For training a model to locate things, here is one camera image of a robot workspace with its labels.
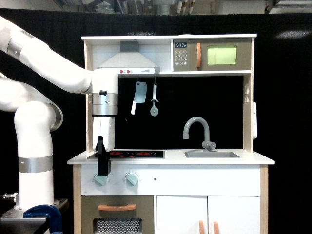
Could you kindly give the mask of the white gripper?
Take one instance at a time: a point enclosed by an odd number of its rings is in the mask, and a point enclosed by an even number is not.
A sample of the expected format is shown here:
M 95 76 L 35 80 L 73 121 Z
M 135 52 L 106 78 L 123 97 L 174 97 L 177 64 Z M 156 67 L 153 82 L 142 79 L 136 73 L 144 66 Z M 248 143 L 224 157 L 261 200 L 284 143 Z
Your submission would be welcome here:
M 109 151 L 115 147 L 115 118 L 93 118 L 93 150 L 97 157 L 97 174 L 107 176 L 110 173 Z

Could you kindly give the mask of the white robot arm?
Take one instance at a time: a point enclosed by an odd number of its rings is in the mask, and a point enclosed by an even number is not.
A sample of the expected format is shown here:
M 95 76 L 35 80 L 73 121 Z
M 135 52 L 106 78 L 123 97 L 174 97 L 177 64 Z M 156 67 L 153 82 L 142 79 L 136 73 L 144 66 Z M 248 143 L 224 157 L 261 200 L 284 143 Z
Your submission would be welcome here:
M 93 148 L 115 146 L 118 74 L 108 68 L 81 68 L 43 41 L 5 18 L 0 20 L 0 49 L 64 91 L 92 95 Z M 51 132 L 63 122 L 61 109 L 32 86 L 0 77 L 0 108 L 14 112 L 19 157 L 19 208 L 52 205 L 53 143 Z

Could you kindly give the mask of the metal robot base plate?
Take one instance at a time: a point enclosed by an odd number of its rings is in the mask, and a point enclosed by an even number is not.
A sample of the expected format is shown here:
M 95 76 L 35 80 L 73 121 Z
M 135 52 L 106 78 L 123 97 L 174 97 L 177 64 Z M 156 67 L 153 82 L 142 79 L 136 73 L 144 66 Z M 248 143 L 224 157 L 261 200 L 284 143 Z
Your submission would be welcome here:
M 58 198 L 54 199 L 53 206 L 57 207 L 61 213 L 65 212 L 69 207 L 68 199 Z M 23 210 L 19 205 L 14 206 L 14 208 L 6 211 L 0 218 L 2 223 L 5 222 L 45 222 L 47 218 L 23 218 L 23 213 L 26 210 Z

